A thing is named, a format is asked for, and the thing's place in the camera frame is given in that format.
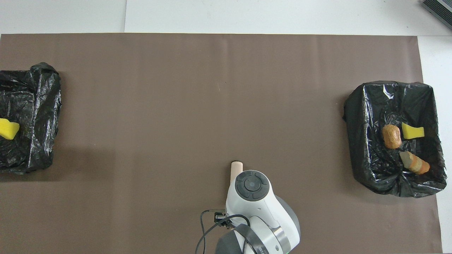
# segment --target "white robotic arm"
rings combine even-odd
[[[300,242],[300,224],[293,210],[273,193],[268,178],[259,171],[242,172],[243,164],[231,165],[231,184],[226,200],[226,216],[233,231],[222,236],[216,254],[286,254]]]

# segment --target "black plastic bag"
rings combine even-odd
[[[60,108],[60,77],[52,66],[0,71],[0,118],[20,125],[13,140],[0,137],[0,172],[23,174],[52,164]]]
[[[348,144],[355,179],[378,194],[425,197],[446,187],[446,173],[438,137],[433,88],[422,83],[376,81],[357,87],[344,104]],[[398,150],[384,145],[382,128],[402,122],[424,127],[425,137],[405,140]],[[400,151],[409,151],[430,164],[416,175],[403,167]]]

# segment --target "yellow object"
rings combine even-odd
[[[5,139],[12,140],[17,131],[19,130],[19,124],[16,122],[10,122],[8,119],[0,118],[0,136]]]
[[[424,127],[415,128],[406,123],[402,123],[402,132],[404,139],[412,139],[417,137],[424,137]]]

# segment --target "brown mat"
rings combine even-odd
[[[442,251],[436,197],[357,183],[341,119],[363,82],[422,81],[416,37],[1,36],[0,69],[42,61],[62,79],[54,165],[0,175],[0,253],[194,253],[233,160],[298,215],[292,254]]]

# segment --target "white table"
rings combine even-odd
[[[0,33],[284,33],[418,36],[434,87],[444,159],[452,161],[452,30],[417,0],[2,0]],[[452,252],[451,187],[437,194]]]

